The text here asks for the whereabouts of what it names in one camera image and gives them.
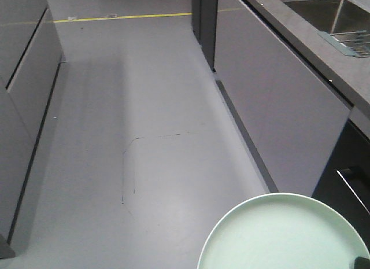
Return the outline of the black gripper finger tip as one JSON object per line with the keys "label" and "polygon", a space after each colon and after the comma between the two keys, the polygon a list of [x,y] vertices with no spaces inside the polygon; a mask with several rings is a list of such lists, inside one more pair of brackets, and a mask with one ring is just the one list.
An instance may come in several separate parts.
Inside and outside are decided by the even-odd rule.
{"label": "black gripper finger tip", "polygon": [[370,259],[360,256],[355,258],[354,269],[370,269]]}

